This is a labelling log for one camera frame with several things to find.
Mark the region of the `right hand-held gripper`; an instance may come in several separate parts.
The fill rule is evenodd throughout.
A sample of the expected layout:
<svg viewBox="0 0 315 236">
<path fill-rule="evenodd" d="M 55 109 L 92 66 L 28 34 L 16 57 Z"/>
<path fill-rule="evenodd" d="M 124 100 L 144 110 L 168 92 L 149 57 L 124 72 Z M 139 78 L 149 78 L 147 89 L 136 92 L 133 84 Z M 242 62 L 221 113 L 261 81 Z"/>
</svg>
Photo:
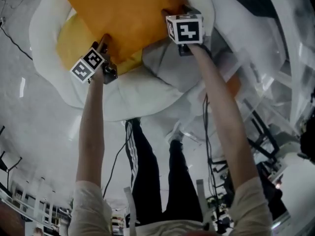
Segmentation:
<svg viewBox="0 0 315 236">
<path fill-rule="evenodd" d="M 169 38 L 177 45 L 180 56 L 191 56 L 189 44 L 203 44 L 203 17 L 199 10 L 182 6 L 183 14 L 165 15 Z"/>
</svg>

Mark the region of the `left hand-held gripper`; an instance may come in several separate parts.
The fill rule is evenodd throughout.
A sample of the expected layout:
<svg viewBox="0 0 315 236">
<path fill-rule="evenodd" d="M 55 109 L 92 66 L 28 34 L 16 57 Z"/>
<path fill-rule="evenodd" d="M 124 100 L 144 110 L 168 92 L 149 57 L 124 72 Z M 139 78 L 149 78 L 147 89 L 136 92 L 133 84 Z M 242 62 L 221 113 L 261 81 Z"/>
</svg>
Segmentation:
<svg viewBox="0 0 315 236">
<path fill-rule="evenodd" d="M 88 52 L 82 56 L 71 68 L 70 73 L 81 83 L 87 82 L 97 70 L 102 69 L 104 83 L 109 84 L 118 78 L 117 67 L 111 62 L 107 54 L 106 43 L 93 43 Z"/>
</svg>

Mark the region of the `large orange pillow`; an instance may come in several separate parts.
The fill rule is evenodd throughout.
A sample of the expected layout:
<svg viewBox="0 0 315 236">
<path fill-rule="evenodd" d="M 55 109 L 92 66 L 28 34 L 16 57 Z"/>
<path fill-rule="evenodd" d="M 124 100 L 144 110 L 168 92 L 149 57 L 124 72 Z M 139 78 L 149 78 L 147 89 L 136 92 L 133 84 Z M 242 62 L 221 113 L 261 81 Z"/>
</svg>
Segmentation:
<svg viewBox="0 0 315 236">
<path fill-rule="evenodd" d="M 68 0 L 96 41 L 110 36 L 108 53 L 122 62 L 167 37 L 162 10 L 181 14 L 187 0 Z"/>
</svg>

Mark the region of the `person's left forearm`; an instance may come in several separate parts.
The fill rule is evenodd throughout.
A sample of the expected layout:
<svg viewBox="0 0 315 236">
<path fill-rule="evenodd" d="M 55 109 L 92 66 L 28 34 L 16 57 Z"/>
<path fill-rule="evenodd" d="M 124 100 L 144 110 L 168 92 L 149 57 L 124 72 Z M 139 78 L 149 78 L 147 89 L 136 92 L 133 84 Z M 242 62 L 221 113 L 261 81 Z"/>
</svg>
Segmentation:
<svg viewBox="0 0 315 236">
<path fill-rule="evenodd" d="M 91 77 L 79 129 L 79 157 L 76 181 L 89 181 L 101 187 L 104 157 L 102 69 Z"/>
</svg>

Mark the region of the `person's right forearm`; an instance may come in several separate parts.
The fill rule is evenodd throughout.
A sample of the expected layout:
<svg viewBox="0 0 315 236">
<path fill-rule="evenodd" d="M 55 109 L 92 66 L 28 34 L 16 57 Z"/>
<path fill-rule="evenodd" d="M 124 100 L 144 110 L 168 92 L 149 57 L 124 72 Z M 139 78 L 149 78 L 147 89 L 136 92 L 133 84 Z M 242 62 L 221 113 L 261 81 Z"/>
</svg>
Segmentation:
<svg viewBox="0 0 315 236">
<path fill-rule="evenodd" d="M 195 44 L 189 44 L 189 48 L 199 65 L 217 135 L 228 164 L 233 187 L 237 190 L 248 180 L 258 177 L 241 113 L 208 53 Z"/>
</svg>

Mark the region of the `yellow round seat pad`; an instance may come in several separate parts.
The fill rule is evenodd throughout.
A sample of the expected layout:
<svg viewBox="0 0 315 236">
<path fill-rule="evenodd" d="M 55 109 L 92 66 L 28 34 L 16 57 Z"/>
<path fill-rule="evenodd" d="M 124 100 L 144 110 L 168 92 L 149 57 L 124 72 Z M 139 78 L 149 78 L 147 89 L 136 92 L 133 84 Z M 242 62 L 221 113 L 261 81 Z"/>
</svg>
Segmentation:
<svg viewBox="0 0 315 236">
<path fill-rule="evenodd" d="M 56 43 L 56 52 L 64 68 L 70 70 L 95 41 L 96 38 L 78 14 L 69 17 Z M 117 66 L 118 75 L 122 75 L 142 65 L 142 51 L 137 51 L 122 62 L 114 60 L 113 57 L 110 60 Z"/>
</svg>

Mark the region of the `white round floor sofa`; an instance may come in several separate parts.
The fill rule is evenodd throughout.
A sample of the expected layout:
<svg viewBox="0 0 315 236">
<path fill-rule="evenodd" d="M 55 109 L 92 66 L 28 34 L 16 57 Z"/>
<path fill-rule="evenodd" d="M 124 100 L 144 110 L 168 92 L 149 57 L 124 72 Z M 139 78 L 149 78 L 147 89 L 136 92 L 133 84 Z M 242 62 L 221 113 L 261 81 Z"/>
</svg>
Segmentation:
<svg viewBox="0 0 315 236">
<path fill-rule="evenodd" d="M 56 44 L 74 9 L 67 0 L 41 0 L 29 28 L 37 72 L 50 82 L 66 104 L 82 108 L 88 85 L 79 82 L 62 64 Z M 181 57 L 177 46 L 162 40 L 145 48 L 143 65 L 120 75 L 104 88 L 106 121 L 156 114 L 175 103 L 201 79 L 193 57 Z"/>
</svg>

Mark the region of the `person's right shoe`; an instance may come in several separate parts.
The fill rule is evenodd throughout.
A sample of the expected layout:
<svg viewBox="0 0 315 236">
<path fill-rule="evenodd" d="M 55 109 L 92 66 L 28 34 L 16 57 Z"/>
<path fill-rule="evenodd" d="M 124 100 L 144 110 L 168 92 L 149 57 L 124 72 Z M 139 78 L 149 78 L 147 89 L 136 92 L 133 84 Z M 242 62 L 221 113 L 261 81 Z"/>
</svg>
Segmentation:
<svg viewBox="0 0 315 236">
<path fill-rule="evenodd" d="M 170 135 L 170 138 L 168 139 L 168 141 L 169 143 L 171 143 L 172 141 L 178 141 L 181 143 L 183 140 L 183 137 L 184 137 L 184 134 L 180 130 L 176 130 Z"/>
</svg>

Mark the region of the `person's left leg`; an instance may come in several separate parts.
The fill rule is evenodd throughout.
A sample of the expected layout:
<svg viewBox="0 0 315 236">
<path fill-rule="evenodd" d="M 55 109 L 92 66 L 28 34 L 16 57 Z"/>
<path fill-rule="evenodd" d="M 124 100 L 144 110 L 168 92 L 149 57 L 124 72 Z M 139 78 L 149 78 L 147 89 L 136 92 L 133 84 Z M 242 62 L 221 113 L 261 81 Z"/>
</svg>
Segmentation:
<svg viewBox="0 0 315 236">
<path fill-rule="evenodd" d="M 140 120 L 126 121 L 126 154 L 131 168 L 130 188 L 136 208 L 136 226 L 162 220 L 157 158 L 145 137 Z"/>
</svg>

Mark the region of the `person's leg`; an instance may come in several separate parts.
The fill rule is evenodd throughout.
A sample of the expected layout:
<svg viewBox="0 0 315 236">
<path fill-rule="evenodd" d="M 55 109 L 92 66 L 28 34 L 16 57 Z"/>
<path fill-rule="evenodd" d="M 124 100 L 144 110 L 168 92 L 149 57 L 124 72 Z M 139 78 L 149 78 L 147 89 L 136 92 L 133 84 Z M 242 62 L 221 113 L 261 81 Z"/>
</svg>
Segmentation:
<svg viewBox="0 0 315 236">
<path fill-rule="evenodd" d="M 130 188 L 136 208 L 136 226 L 162 220 L 157 158 L 145 137 L 140 120 L 126 121 L 126 154 L 131 168 Z"/>
<path fill-rule="evenodd" d="M 172 140 L 170 143 L 169 196 L 162 218 L 202 222 L 203 216 L 198 195 L 189 175 L 182 145 L 177 140 Z"/>
</svg>

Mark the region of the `person's right leg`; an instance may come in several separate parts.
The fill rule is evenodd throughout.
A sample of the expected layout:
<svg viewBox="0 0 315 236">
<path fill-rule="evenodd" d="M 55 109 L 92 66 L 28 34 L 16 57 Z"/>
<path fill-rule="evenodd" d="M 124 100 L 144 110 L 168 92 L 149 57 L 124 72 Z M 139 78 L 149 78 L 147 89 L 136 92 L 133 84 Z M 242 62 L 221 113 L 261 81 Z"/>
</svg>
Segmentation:
<svg viewBox="0 0 315 236">
<path fill-rule="evenodd" d="M 170 143 L 169 196 L 162 218 L 202 222 L 203 216 L 198 195 L 189 175 L 182 145 L 177 140 L 172 140 Z"/>
</svg>

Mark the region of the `person's cream shirt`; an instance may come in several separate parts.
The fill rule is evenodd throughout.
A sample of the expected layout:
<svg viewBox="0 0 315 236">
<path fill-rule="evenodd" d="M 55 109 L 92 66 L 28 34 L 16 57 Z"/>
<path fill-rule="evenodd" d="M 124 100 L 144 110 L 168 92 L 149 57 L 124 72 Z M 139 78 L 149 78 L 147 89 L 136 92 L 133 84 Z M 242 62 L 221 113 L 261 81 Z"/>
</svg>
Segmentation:
<svg viewBox="0 0 315 236">
<path fill-rule="evenodd" d="M 105 219 L 101 189 L 94 183 L 79 181 L 75 185 L 72 220 L 68 236 L 110 236 Z M 260 178 L 255 177 L 237 188 L 229 209 L 234 228 L 229 236 L 272 236 L 272 215 L 264 196 Z M 136 227 L 125 236 L 187 236 L 203 231 L 203 223 L 192 220 L 169 220 Z"/>
</svg>

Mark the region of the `black stool frame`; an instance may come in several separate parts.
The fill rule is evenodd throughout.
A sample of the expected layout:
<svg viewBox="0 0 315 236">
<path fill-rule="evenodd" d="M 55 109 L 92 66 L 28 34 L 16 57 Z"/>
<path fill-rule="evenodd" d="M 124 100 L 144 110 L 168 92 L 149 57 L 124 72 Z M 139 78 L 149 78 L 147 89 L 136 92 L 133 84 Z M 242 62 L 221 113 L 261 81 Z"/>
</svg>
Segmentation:
<svg viewBox="0 0 315 236">
<path fill-rule="evenodd" d="M 269 159 L 269 164 L 274 165 L 277 162 L 276 154 L 280 151 L 280 147 L 277 144 L 275 138 L 271 134 L 270 130 L 267 128 L 261 117 L 258 115 L 258 113 L 254 110 L 252 112 L 253 118 L 251 118 L 252 124 L 257 129 L 259 136 L 256 141 L 251 140 L 250 138 L 247 138 L 250 146 L 254 149 L 256 149 L 258 152 L 260 152 L 262 155 L 267 157 Z M 263 142 L 269 141 L 270 144 L 273 147 L 272 152 L 268 152 L 266 149 L 262 147 Z"/>
</svg>

